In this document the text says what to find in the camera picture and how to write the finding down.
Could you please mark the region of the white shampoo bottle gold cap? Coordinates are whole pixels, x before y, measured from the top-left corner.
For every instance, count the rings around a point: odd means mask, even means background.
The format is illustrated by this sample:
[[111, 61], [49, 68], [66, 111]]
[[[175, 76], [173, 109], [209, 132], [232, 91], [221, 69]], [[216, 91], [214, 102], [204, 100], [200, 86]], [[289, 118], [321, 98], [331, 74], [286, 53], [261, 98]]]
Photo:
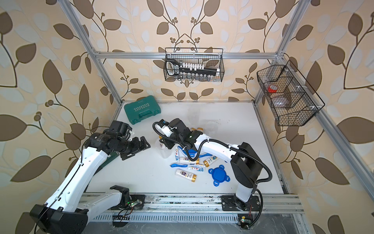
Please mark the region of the white shampoo bottle gold cap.
[[200, 132], [203, 132], [204, 131], [204, 129], [203, 128], [201, 128], [201, 127], [199, 127], [199, 128], [191, 128], [191, 130], [192, 131], [200, 131]]

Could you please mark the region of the white bottle angled gold cap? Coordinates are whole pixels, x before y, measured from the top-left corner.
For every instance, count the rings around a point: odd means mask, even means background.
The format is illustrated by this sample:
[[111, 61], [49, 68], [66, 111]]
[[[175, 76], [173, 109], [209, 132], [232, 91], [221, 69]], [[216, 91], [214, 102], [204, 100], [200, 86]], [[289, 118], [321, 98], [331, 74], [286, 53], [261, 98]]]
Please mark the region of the white bottle angled gold cap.
[[203, 161], [203, 164], [206, 166], [206, 167], [209, 167], [211, 166], [218, 158], [216, 156], [211, 156], [210, 158], [206, 159]]

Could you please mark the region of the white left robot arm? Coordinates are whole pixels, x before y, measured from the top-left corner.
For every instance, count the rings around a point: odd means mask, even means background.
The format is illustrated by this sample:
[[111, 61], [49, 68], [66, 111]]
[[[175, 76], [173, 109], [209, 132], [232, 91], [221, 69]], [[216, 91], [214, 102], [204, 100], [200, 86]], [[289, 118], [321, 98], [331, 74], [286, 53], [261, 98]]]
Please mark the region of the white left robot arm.
[[110, 153], [119, 153], [123, 160], [147, 150], [145, 137], [129, 140], [118, 133], [93, 134], [85, 142], [82, 155], [59, 188], [44, 205], [35, 205], [30, 211], [35, 230], [49, 234], [80, 234], [87, 224], [104, 211], [119, 206], [133, 210], [143, 202], [132, 201], [129, 189], [112, 186], [108, 192], [79, 207], [79, 201], [98, 168]]

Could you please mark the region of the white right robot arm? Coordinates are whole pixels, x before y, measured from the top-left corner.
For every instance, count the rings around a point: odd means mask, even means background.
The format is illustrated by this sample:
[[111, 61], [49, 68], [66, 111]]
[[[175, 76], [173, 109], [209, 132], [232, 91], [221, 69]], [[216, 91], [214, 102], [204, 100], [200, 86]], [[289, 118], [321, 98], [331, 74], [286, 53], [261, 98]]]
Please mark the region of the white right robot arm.
[[199, 160], [200, 155], [210, 154], [231, 164], [238, 187], [232, 206], [237, 210], [248, 211], [250, 200], [255, 192], [259, 192], [260, 183], [269, 182], [273, 174], [269, 167], [258, 157], [253, 148], [243, 142], [240, 145], [224, 143], [213, 139], [201, 131], [188, 127], [154, 127], [160, 136], [160, 143], [171, 149], [178, 145], [190, 162]]

